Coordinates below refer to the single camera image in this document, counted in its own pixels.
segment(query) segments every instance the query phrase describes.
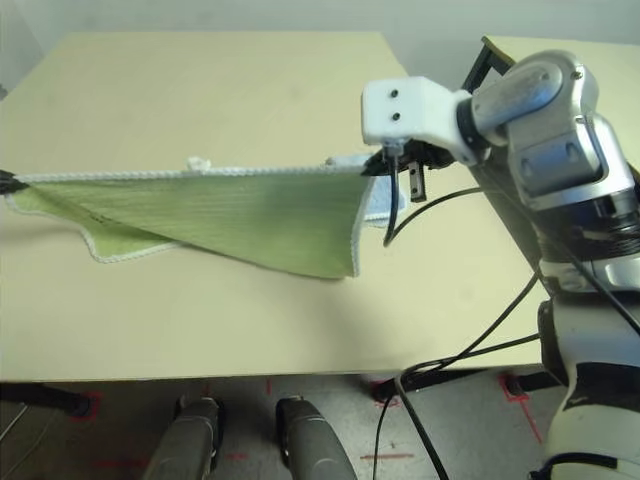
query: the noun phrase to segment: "green towel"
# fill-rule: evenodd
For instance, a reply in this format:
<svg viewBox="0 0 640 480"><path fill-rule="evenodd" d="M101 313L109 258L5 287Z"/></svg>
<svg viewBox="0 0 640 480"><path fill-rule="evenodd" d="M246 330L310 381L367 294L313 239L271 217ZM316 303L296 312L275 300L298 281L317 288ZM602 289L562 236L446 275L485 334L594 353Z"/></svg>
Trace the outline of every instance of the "green towel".
<svg viewBox="0 0 640 480"><path fill-rule="evenodd" d="M322 278L358 273L372 180L353 167L22 175L22 213L77 224L102 262L190 244Z"/></svg>

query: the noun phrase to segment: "table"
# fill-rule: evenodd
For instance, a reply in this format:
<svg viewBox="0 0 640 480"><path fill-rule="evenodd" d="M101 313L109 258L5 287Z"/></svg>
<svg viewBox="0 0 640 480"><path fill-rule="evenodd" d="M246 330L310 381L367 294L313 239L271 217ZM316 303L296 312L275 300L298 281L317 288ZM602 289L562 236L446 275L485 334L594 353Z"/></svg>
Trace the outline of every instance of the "table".
<svg viewBox="0 0 640 480"><path fill-rule="evenodd" d="M0 104L17 173L311 165L370 151L360 93L405 72L374 33L73 34ZM429 172L436 198L473 186ZM72 228L2 206L0 379L55 381L391 371L457 353L531 274L481 196L438 207L362 275L277 273L188 248L104 265ZM490 343L536 331L541 287ZM539 361L535 344L467 361Z"/></svg>

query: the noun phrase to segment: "black cable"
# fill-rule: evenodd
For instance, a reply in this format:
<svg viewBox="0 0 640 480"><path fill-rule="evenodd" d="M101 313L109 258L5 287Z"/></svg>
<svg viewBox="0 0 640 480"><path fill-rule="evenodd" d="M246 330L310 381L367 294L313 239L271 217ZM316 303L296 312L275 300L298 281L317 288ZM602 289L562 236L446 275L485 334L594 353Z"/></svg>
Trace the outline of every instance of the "black cable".
<svg viewBox="0 0 640 480"><path fill-rule="evenodd" d="M504 350L506 348L523 345L525 343L530 343L539 339L540 339L540 334L534 333L531 335L527 335L526 337L518 338L516 340L510 340L508 342L492 345L491 347L481 348L480 350L476 350L474 352L469 352L467 356L464 357L464 359L477 357L480 355L486 355L487 353L497 352L498 350ZM431 360L431 362L424 362L423 365L425 366L438 365L446 361L455 359L456 357L457 355L453 357L441 358L438 360ZM378 419L378 427L376 429L376 442L375 442L375 448L373 452L373 480L376 480L376 473L378 469L378 457L379 457L379 450L380 450L380 436L382 432L382 423L384 421L385 414L389 409L389 404L391 403L392 399L393 399L393 395L389 395L389 397L387 397L387 400L385 401L384 406L382 407L382 412L380 412L380 418Z"/></svg>
<svg viewBox="0 0 640 480"><path fill-rule="evenodd" d="M550 243L553 244L554 248L564 254L569 261L573 264L576 270L580 272L580 274L587 279L587 281L591 284L591 286L596 290L600 295L602 295L609 304L620 314L620 316L629 324L629 326L633 329L636 334L640 336L640 322L634 317L634 315L625 307L620 300L618 300L613 293L604 286L604 284L586 268L580 259L576 257L573 252L565 245L565 243L555 236L553 233L549 232L546 228L540 225L535 216L529 212L526 208L522 206L520 200L514 199L511 195L509 195L500 184L493 178L491 174L489 174L486 169L482 169L485 177L487 177L494 186L499 189L505 197L511 202L511 204L515 207L518 212L524 216L527 220L531 222L532 225L547 237Z"/></svg>
<svg viewBox="0 0 640 480"><path fill-rule="evenodd" d="M391 181L391 208L389 211L389 223L387 224L387 232L384 235L382 245L388 247L394 237L396 221L398 220L398 203L400 199L400 185L398 182L398 156L391 155L387 158L389 166L389 179Z"/></svg>
<svg viewBox="0 0 640 480"><path fill-rule="evenodd" d="M380 412L380 418L378 419L378 427L376 428L376 445L373 449L373 480L376 480L378 472L378 451L380 450L380 432L382 431L382 422L384 421L384 415L387 413L392 399L393 395L389 395L387 401L384 402L382 412Z"/></svg>
<svg viewBox="0 0 640 480"><path fill-rule="evenodd" d="M520 291L520 293L518 293L518 295L516 296L516 298L514 298L512 300L512 302L507 306L507 308L504 309L504 311L500 314L500 316L491 324L489 325L489 327L482 332L482 334L476 338L473 342L471 342L471 344L465 348L464 350L462 350L458 355L456 355L453 358L450 358L449 360L445 360L443 362L442 365L430 370L430 371L438 371L438 370L442 370L443 368L448 367L449 365L457 362L458 360L465 358L472 350L474 350L478 345L480 345L484 340L486 340L486 338L491 335L496 328L498 328L506 319L507 317L511 314L511 312L513 312L513 310L515 310L515 308L520 305L520 303L522 302L522 300L524 300L524 298L529 294L529 292L531 292L531 290L533 290L533 287L535 286L536 282L538 281L538 277L539 277L539 271L536 269L533 272L533 275L531 275L531 278L529 279L529 281L527 282L527 284L524 286L524 288ZM426 368L428 366L430 366L431 362L423 362L423 363L417 363L407 369L405 369L401 375L405 376L408 375L410 373L413 373L417 370L420 370L422 368Z"/></svg>
<svg viewBox="0 0 640 480"><path fill-rule="evenodd" d="M411 213L411 215L409 215L407 218L405 218L402 223L400 223L400 225L398 225L398 227L394 230L393 235L391 236L391 240L389 240L389 243L391 243L392 240L394 240L398 234L411 222L413 221L418 215L421 215L422 213L426 212L427 210L435 207L436 205L440 205L441 203L446 202L447 200L452 200L454 198L458 198L458 197L464 197L465 195L471 195L472 193L480 193L482 192L482 188L480 187L475 187L475 188L467 188L465 190L459 190L457 192L453 192L453 193L449 193L447 195L444 195L440 198L436 198L435 200L433 200L432 202L427 203L426 205L418 208L416 211L414 211L413 213Z"/></svg>
<svg viewBox="0 0 640 480"><path fill-rule="evenodd" d="M533 289L537 281L538 281L538 271L536 270L531 276L531 278L529 279L529 281L527 282L527 284L525 285L525 287L518 294L518 296L515 299L513 299L513 301L507 306L507 308L505 308L505 310L500 314L500 316L496 319L496 321L494 321L489 326L489 328L487 328L476 340L474 340L467 348L462 350L453 359L443 361L439 365L430 369L429 373L442 370L443 368L446 368L452 365L453 363L465 358L465 356L468 355L469 352L471 352L489 335L491 335L491 333L496 328L498 328L498 326L500 326L502 322L506 320L509 314L520 304L520 302L522 302L522 300L527 296L527 294ZM444 465L442 464L442 460L440 460L440 456L438 455L438 452L436 451L433 445L433 442L431 441L431 438L429 438L429 434L424 428L424 425L422 425L422 422L420 421L420 417L415 411L413 404L409 400L409 397L407 396L407 393L405 392L404 385L403 385L403 382L405 381L405 377L407 375L417 370L420 370L422 368L425 368L426 366L425 364L430 364L430 363L431 362L422 362L405 369L402 373L400 373L400 375L396 376L396 378L394 379L394 384L396 387L396 391L400 396L400 398L402 399L402 403L407 409L407 413L411 417L411 421L413 422L413 425L416 428L418 435L420 436L420 440L422 440L422 444L424 445L424 448L426 449L427 454L431 459L431 463L433 464L434 468L436 469L436 472L438 473L438 477L440 478L440 480L449 480L449 475L447 474L447 471L444 468Z"/></svg>

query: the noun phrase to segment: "red tape mark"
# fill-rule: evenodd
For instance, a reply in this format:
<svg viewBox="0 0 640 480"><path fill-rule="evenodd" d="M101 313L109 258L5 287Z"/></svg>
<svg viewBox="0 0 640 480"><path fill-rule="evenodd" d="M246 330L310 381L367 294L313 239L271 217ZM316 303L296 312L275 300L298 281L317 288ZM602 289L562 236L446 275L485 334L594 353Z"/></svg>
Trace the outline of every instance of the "red tape mark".
<svg viewBox="0 0 640 480"><path fill-rule="evenodd" d="M227 453L224 458L227 460L247 460L249 455L246 453Z"/></svg>
<svg viewBox="0 0 640 480"><path fill-rule="evenodd" d="M146 468L148 458L131 458L127 460L96 460L91 463L94 468Z"/></svg>
<svg viewBox="0 0 640 480"><path fill-rule="evenodd" d="M529 411L529 406L526 401L519 402L522 407L522 411L524 412L524 416L527 417L527 422L529 422L529 426L531 427L531 431L536 437L536 440L539 444L542 444L542 435L540 434L540 430L538 430L538 425L536 425L536 421L533 419L533 415Z"/></svg>
<svg viewBox="0 0 640 480"><path fill-rule="evenodd" d="M511 392L509 392L509 389L507 388L507 378L508 375L500 375L498 377L498 383L502 388L502 392L504 393L507 402L520 404L520 408L522 408L522 412L524 413L524 416L529 423L529 427L531 428L534 437L536 437L538 443L542 444L542 434L540 433L540 429L538 428L538 425L536 424L536 421L533 418L533 415L531 415L531 411L529 410L529 395L527 395L526 393L522 395L513 395Z"/></svg>
<svg viewBox="0 0 640 480"><path fill-rule="evenodd" d="M100 404L102 402L102 392L83 392L82 395L91 399L91 410L84 417L69 417L72 422L89 422L95 420L100 410Z"/></svg>
<svg viewBox="0 0 640 480"><path fill-rule="evenodd" d="M360 460L373 460L374 457L374 455L363 455ZM378 455L378 460L402 460L413 457L415 457L413 453L385 453Z"/></svg>

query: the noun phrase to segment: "black table leg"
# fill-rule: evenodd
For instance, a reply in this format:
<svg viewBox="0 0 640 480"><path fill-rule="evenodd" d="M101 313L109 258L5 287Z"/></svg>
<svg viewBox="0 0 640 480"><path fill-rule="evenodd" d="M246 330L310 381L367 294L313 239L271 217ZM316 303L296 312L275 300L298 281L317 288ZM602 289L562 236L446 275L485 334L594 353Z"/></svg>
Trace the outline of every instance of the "black table leg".
<svg viewBox="0 0 640 480"><path fill-rule="evenodd" d="M509 375L505 378L504 385L511 395L517 397L527 392L556 387L560 383L549 373L542 371L530 375Z"/></svg>
<svg viewBox="0 0 640 480"><path fill-rule="evenodd" d="M404 388L407 392L414 390L420 390L422 388L431 387L433 385L439 385L441 383L450 382L458 378L468 377L475 373L483 372L485 369L473 368L473 369L456 369L456 370L441 370L438 372L423 372L414 373L404 382ZM373 398L376 401L384 402L391 395L396 395L396 386L393 378L385 382L379 383L373 386L372 389Z"/></svg>
<svg viewBox="0 0 640 480"><path fill-rule="evenodd" d="M89 397L39 383L3 383L0 385L0 400L56 408L72 417L89 415L92 406Z"/></svg>

